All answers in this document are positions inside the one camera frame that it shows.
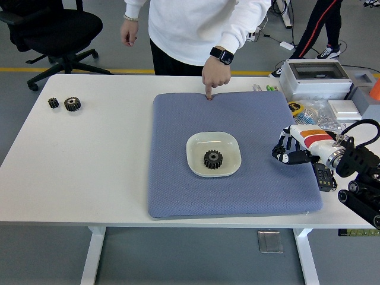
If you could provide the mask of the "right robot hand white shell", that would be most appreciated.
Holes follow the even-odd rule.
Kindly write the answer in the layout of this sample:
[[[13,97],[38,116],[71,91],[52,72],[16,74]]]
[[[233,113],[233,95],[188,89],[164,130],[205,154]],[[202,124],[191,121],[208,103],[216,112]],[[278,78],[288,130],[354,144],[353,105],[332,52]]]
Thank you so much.
[[[272,156],[289,165],[321,161],[334,170],[344,152],[345,148],[318,125],[290,125],[282,130]]]

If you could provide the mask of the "person's right hand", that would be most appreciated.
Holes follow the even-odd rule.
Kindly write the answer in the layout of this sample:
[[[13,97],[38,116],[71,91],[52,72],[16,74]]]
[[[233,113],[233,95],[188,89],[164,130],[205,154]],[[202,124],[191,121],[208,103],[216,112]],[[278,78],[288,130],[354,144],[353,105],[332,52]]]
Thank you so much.
[[[138,22],[131,20],[124,20],[121,25],[121,42],[127,46],[132,47],[137,39]]]

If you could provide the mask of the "person's left hand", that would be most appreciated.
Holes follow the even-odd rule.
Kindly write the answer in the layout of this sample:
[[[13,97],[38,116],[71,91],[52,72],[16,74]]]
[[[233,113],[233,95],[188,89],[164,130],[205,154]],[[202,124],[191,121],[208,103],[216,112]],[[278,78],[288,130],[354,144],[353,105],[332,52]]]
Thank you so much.
[[[219,59],[210,56],[202,69],[202,82],[205,85],[205,96],[212,99],[212,88],[228,84],[231,79],[229,65],[225,65]]]

